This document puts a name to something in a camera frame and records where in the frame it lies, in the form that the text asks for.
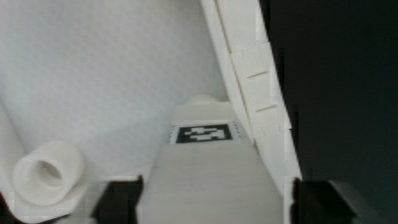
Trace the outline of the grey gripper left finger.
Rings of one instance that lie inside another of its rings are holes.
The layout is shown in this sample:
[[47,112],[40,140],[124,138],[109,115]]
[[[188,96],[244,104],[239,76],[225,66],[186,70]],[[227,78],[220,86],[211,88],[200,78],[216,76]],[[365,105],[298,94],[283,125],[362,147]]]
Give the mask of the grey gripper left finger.
[[141,191],[143,178],[109,182],[90,213],[95,224],[138,224],[136,204]]

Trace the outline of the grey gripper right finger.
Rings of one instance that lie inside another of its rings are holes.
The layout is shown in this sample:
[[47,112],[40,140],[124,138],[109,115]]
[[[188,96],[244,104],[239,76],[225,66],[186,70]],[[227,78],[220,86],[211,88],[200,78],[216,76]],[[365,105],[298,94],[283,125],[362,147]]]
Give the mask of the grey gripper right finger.
[[385,224],[385,219],[346,182],[294,179],[291,198],[291,224]]

